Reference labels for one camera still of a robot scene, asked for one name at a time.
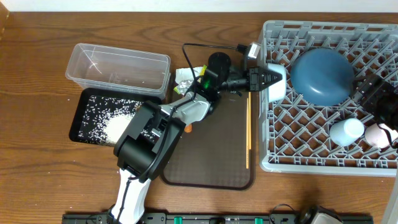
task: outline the dish rack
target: dish rack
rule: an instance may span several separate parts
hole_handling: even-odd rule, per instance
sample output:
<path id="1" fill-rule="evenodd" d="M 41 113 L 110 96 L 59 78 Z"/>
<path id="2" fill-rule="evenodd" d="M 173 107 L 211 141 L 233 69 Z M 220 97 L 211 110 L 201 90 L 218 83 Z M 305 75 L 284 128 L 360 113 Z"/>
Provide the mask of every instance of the dish rack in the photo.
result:
<path id="1" fill-rule="evenodd" d="M 287 72 L 283 100 L 268 102 L 260 93 L 259 164 L 265 171 L 311 174 L 396 175 L 398 154 L 393 148 L 370 146 L 364 135 L 350 146 L 337 146 L 330 127 L 358 118 L 368 127 L 373 116 L 351 99 L 335 106 L 317 106 L 293 89 L 290 69 L 303 53 L 333 49 L 352 64 L 355 75 L 370 73 L 398 85 L 398 26 L 336 22 L 267 21 L 261 35 L 258 64 L 278 63 Z"/>

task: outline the transparent container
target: transparent container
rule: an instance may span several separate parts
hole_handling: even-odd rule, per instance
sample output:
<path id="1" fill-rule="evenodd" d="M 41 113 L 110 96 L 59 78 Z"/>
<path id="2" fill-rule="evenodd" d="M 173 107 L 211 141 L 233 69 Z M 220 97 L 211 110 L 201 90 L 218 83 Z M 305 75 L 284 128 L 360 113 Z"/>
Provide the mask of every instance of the transparent container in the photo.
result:
<path id="1" fill-rule="evenodd" d="M 77 44 L 66 77 L 82 88 L 100 88 L 165 98 L 170 79 L 167 55 Z"/>

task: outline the white wall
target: white wall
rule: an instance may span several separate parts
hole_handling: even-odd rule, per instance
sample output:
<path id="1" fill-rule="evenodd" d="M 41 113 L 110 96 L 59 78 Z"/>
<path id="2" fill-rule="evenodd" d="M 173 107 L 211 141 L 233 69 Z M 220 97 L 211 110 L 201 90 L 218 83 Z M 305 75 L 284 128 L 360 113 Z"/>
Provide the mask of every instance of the white wall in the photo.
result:
<path id="1" fill-rule="evenodd" d="M 398 12 L 398 0 L 0 0 L 10 11 Z"/>

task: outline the white cup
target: white cup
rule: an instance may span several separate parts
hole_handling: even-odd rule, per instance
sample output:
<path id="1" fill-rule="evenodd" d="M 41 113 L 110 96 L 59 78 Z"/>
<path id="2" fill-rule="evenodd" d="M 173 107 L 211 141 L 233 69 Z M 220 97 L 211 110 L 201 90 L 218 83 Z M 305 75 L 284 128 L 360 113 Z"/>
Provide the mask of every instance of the white cup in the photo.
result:
<path id="1" fill-rule="evenodd" d="M 385 124 L 380 124 L 380 127 L 388 130 L 390 132 L 392 141 L 398 138 L 398 132 L 390 129 Z M 384 148 L 390 145 L 388 141 L 387 134 L 384 130 L 380 129 L 377 124 L 373 124 L 368 127 L 365 131 L 366 141 L 374 147 Z"/>
<path id="2" fill-rule="evenodd" d="M 330 128 L 331 140 L 339 146 L 349 146 L 362 136 L 365 127 L 356 118 L 349 118 Z"/>

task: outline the wooden tabletop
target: wooden tabletop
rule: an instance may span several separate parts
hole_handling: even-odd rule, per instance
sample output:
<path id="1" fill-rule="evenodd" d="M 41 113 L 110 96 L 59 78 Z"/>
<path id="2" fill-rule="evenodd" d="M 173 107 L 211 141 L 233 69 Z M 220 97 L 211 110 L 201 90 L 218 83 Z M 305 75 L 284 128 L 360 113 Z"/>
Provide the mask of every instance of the wooden tabletop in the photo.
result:
<path id="1" fill-rule="evenodd" d="M 183 42 L 248 44 L 268 20 L 396 23 L 398 14 L 12 12 L 0 41 L 0 223 L 60 223 L 66 212 L 98 212 L 116 201 L 113 149 L 68 138 L 81 88 L 65 70 L 77 43 L 166 54 L 173 71 L 187 67 Z M 194 66 L 206 63 L 210 52 L 188 51 Z M 245 191 L 172 187 L 158 178 L 145 206 L 170 213 L 269 213 L 279 203 L 297 210 L 316 203 L 367 213 L 379 223 L 394 183 L 269 173 L 258 156 L 256 164 L 254 184 Z"/>

